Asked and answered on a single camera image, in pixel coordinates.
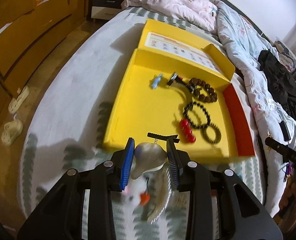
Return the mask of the person's right hand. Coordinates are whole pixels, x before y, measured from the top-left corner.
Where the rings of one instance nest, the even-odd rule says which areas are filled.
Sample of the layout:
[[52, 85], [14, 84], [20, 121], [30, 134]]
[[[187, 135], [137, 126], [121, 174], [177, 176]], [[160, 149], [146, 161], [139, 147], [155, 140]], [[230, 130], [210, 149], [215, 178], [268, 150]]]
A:
[[283, 234], [292, 232], [296, 227], [296, 182], [289, 182], [279, 202], [279, 212], [273, 220]]

